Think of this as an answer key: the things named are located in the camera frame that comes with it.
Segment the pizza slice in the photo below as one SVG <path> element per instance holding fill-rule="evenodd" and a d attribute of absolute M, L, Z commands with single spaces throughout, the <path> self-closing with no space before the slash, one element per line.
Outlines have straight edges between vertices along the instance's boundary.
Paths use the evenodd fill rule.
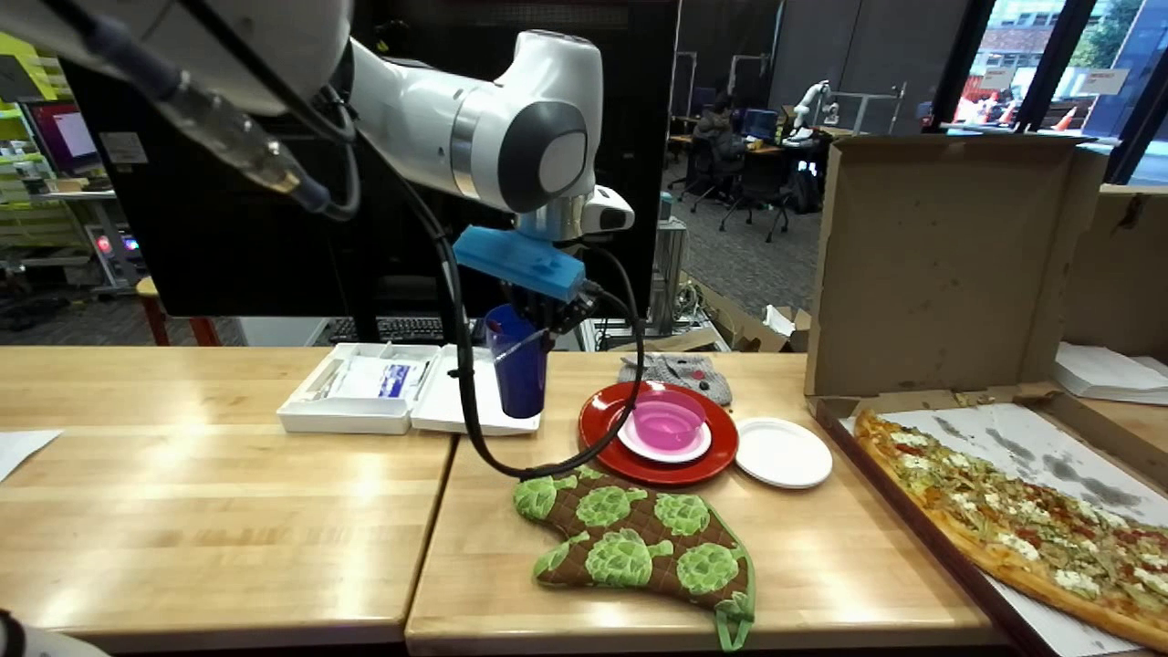
<path fill-rule="evenodd" d="M 856 416 L 856 445 L 983 573 L 1122 637 L 1168 651 L 1168 529 L 1009 478 L 938 438 Z"/>

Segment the blue cup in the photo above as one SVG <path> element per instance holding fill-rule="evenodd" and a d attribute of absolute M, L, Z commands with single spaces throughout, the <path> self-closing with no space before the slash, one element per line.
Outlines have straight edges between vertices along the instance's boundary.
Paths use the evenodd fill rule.
<path fill-rule="evenodd" d="M 512 303 L 487 311 L 487 348 L 496 362 L 499 401 L 509 416 L 539 416 L 549 385 L 545 332 L 527 322 Z"/>

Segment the pink object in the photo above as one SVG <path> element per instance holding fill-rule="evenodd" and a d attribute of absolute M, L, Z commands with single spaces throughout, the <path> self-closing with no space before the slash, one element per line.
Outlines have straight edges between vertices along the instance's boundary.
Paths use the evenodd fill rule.
<path fill-rule="evenodd" d="M 630 422 L 651 450 L 676 451 L 693 445 L 706 422 L 706 407 L 683 390 L 641 390 Z"/>

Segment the wooden table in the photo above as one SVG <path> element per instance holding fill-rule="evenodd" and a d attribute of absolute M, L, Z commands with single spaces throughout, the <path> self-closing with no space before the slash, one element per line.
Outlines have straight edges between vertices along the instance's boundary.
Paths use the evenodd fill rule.
<path fill-rule="evenodd" d="M 719 354 L 735 385 L 735 419 L 788 416 L 814 428 L 803 413 L 803 362 L 797 354 Z M 613 377 L 618 354 L 555 356 L 545 432 L 496 438 L 499 461 L 568 455 L 583 396 Z M 538 586 L 533 561 L 555 537 L 512 512 L 512 489 L 513 480 L 490 472 L 470 445 L 455 450 L 404 631 L 410 653 L 714 651 L 710 617 L 683 601 Z M 777 492 L 740 472 L 702 492 L 754 561 L 751 651 L 999 643 L 983 608 L 844 451 L 814 492 Z"/>
<path fill-rule="evenodd" d="M 400 643 L 449 438 L 287 438 L 324 349 L 5 348 L 0 604 L 107 651 Z"/>

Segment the floor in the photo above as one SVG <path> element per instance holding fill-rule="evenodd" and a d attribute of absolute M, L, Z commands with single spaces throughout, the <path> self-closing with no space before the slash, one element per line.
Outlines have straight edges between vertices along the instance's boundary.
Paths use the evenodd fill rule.
<path fill-rule="evenodd" d="M 683 272 L 730 294 L 740 311 L 764 317 L 766 303 L 811 305 L 816 276 L 816 215 L 793 215 L 793 231 L 766 236 L 771 211 L 745 222 L 740 209 L 676 192 L 676 215 L 687 222 Z M 217 317 L 220 342 L 243 342 L 232 317 Z M 167 322 L 173 342 L 193 342 L 190 325 Z M 0 342 L 154 342 L 133 294 L 63 294 L 44 317 L 0 322 Z"/>

